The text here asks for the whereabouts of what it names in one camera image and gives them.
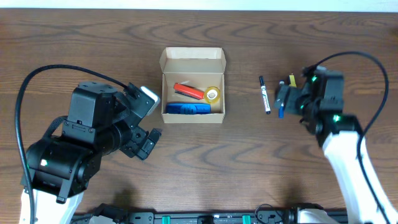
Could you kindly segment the yellow highlighter pen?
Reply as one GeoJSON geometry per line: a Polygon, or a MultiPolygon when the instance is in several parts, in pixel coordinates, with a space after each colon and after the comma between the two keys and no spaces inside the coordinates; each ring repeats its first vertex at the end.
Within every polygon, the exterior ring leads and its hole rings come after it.
{"type": "Polygon", "coordinates": [[[289,86],[296,88],[297,84],[295,81],[295,76],[293,74],[289,75],[289,86]]]}

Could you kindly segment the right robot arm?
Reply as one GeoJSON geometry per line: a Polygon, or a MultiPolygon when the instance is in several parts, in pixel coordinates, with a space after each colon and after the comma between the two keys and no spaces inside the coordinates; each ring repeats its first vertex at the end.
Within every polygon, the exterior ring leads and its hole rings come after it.
{"type": "Polygon", "coordinates": [[[296,114],[332,166],[343,195],[349,223],[397,223],[371,164],[357,117],[343,114],[344,77],[323,67],[305,69],[306,81],[297,88],[281,81],[274,106],[296,114]]]}

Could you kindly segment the blue plastic holder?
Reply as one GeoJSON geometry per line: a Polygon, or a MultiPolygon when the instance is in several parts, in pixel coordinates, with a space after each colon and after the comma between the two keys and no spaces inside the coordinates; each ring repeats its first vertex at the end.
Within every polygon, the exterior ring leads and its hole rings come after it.
{"type": "Polygon", "coordinates": [[[166,106],[168,114],[210,114],[211,106],[206,103],[168,103],[166,106]]]}

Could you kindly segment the yellow tape roll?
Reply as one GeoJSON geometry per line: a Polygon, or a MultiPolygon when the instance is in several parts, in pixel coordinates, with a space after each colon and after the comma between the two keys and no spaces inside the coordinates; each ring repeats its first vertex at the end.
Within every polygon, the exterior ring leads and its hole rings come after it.
{"type": "Polygon", "coordinates": [[[204,92],[204,100],[209,104],[217,103],[220,99],[220,96],[220,89],[215,86],[207,88],[204,92]]]}

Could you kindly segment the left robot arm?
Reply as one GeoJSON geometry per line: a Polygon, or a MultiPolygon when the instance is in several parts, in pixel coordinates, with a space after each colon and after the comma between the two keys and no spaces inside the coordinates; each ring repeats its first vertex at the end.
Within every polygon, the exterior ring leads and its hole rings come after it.
{"type": "Polygon", "coordinates": [[[70,223],[104,156],[120,150],[130,158],[147,159],[161,132],[145,131],[139,123],[159,103],[144,86],[129,84],[117,91],[105,83],[79,83],[68,115],[53,120],[27,150],[35,210],[30,210],[30,191],[25,189],[20,223],[70,223]]]}

